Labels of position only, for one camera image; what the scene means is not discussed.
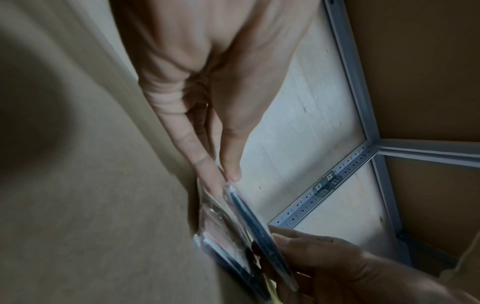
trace hand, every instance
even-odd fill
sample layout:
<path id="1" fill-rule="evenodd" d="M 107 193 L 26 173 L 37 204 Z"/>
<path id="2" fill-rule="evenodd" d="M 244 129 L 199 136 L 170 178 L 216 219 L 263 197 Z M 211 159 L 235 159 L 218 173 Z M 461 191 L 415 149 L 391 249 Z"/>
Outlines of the hand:
<path id="1" fill-rule="evenodd" d="M 215 195 L 237 182 L 249 134 L 286 76 L 320 0 L 110 2 L 143 93 Z"/>
<path id="2" fill-rule="evenodd" d="M 270 230 L 300 288 L 291 291 L 261 257 L 261 268 L 276 282 L 284 304 L 479 303 L 423 272 L 374 256 L 345 240 L 272 226 Z"/>

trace metal bar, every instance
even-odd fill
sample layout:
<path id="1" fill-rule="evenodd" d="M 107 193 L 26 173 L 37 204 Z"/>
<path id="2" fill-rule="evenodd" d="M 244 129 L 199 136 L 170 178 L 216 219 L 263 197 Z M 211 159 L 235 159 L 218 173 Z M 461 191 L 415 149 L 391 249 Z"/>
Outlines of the metal bar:
<path id="1" fill-rule="evenodd" d="M 352 28 L 350 26 L 347 9 L 344 0 L 326 0 L 323 2 L 328 12 L 331 28 L 335 35 L 336 44 L 343 61 L 348 78 L 351 93 L 360 116 L 365 136 L 370 143 L 380 141 L 380 133 L 375 120 L 375 114 L 370 100 L 367 82 L 365 81 L 362 64 L 355 43 Z M 378 186 L 381 191 L 393 232 L 396 234 L 402 229 L 402 222 L 397 210 L 395 196 L 390 183 L 387 165 L 383 156 L 375 156 L 372 159 Z M 397 258 L 405 265 L 411 266 L 410 253 L 404 242 L 398 242 Z"/>
<path id="2" fill-rule="evenodd" d="M 480 158 L 381 149 L 380 155 L 480 168 Z"/>
<path id="3" fill-rule="evenodd" d="M 480 158 L 478 142 L 382 139 L 375 146 L 380 149 Z"/>
<path id="4" fill-rule="evenodd" d="M 370 148 L 366 141 L 360 144 L 269 224 L 289 229 L 295 227 L 361 166 L 366 164 L 377 151 L 377 148 Z"/>
<path id="5" fill-rule="evenodd" d="M 456 265 L 458 264 L 459 262 L 459 259 L 457 259 L 456 257 L 444 252 L 444 251 L 441 251 L 427 243 L 424 243 L 422 241 L 419 241 L 417 239 L 415 239 L 414 237 L 410 236 L 407 232 L 405 231 L 400 231 L 399 233 L 397 233 L 397 238 L 404 241 L 405 243 L 407 243 L 409 246 L 411 247 L 414 247 L 420 251 L 423 251 L 425 253 L 428 253 L 430 254 L 431 256 L 433 256 L 434 258 L 438 259 L 438 260 L 441 260 L 443 262 L 445 262 L 446 264 L 448 264 L 449 266 L 451 266 L 452 268 L 455 268 Z"/>
<path id="6" fill-rule="evenodd" d="M 343 61 L 345 74 L 350 84 L 366 139 L 370 143 L 376 142 L 380 140 L 379 129 L 345 3 L 343 0 L 325 0 L 323 3 L 328 12 L 336 45 Z"/>

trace metal frame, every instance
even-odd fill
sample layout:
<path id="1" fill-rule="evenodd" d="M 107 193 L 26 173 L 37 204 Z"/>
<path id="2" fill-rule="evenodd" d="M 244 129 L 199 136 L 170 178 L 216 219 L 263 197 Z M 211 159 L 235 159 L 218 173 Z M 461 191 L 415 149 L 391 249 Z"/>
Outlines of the metal frame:
<path id="1" fill-rule="evenodd" d="M 458 261 L 456 258 L 403 231 L 385 156 L 480 168 L 480 143 L 381 139 L 344 0 L 325 0 L 323 3 L 367 140 L 307 189 L 270 224 L 293 228 L 371 160 L 392 231 L 398 240 L 398 260 L 412 265 L 408 244 L 454 267 Z"/>

